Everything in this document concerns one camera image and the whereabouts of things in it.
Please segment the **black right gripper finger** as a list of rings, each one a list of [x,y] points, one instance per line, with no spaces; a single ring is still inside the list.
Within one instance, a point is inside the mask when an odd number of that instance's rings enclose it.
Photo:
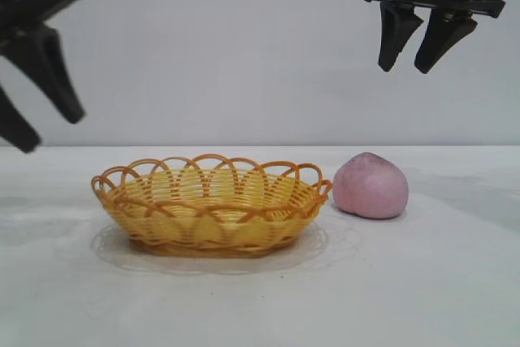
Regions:
[[[468,12],[435,8],[431,11],[425,36],[415,56],[414,66],[427,74],[459,41],[470,35],[478,23]]]
[[[414,5],[409,3],[381,2],[379,8],[382,31],[378,64],[389,72],[423,20],[415,14]]]

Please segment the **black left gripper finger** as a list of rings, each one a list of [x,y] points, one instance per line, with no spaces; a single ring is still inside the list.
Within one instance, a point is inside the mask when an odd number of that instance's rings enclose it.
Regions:
[[[85,117],[85,110],[69,77],[57,29],[38,24],[18,29],[1,42],[1,55],[29,78],[70,124]]]
[[[0,101],[1,138],[26,154],[32,153],[41,144],[41,138],[16,109],[3,88]]]

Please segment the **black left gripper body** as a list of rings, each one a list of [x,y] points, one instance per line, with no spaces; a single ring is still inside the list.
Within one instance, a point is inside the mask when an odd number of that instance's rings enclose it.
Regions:
[[[46,22],[80,0],[1,0],[1,52],[48,28]]]

